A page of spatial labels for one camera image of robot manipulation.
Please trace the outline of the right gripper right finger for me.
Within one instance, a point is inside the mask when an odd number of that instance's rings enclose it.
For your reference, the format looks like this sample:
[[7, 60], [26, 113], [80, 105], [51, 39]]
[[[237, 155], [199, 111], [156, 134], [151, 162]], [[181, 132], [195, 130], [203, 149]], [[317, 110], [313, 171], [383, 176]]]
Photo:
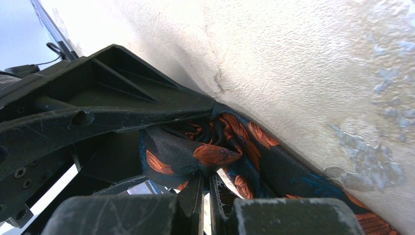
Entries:
[[353, 211], [335, 198], [236, 198], [223, 190], [231, 212], [225, 215], [218, 175], [210, 178], [211, 231], [214, 235], [362, 235]]

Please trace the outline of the dark orange floral tie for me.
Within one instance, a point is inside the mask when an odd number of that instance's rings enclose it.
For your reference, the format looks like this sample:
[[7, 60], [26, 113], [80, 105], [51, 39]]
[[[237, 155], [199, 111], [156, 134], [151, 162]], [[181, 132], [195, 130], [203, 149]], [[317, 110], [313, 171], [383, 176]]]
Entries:
[[397, 230], [341, 187], [298, 161], [258, 125], [223, 104], [209, 118], [140, 130], [144, 174], [168, 188], [183, 190], [196, 173], [224, 171], [245, 199], [336, 198], [354, 212], [364, 233]]

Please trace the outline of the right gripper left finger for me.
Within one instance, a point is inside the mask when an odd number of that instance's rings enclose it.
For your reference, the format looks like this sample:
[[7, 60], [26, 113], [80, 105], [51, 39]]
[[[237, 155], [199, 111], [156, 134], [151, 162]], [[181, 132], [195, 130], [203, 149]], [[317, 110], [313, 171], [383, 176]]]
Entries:
[[76, 196], [58, 206], [44, 235], [201, 235], [204, 178], [178, 194]]

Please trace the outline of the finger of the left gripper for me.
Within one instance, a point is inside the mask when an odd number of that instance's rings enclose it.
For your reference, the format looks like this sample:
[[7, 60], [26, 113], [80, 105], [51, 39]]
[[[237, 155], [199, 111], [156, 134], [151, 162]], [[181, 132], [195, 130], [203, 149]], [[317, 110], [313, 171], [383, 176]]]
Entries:
[[110, 45], [0, 91], [0, 176], [109, 132], [210, 115], [214, 100]]

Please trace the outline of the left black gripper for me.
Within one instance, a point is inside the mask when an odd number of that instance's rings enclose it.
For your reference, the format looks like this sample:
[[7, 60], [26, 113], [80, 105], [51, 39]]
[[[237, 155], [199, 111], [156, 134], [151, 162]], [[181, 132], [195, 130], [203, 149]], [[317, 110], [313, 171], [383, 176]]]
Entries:
[[81, 140], [81, 107], [69, 103], [81, 91], [81, 61], [63, 61], [0, 92], [0, 218], [14, 219], [47, 180], [42, 162], [70, 144], [77, 173], [21, 233], [39, 235], [56, 208], [142, 174], [139, 131], [109, 132]]

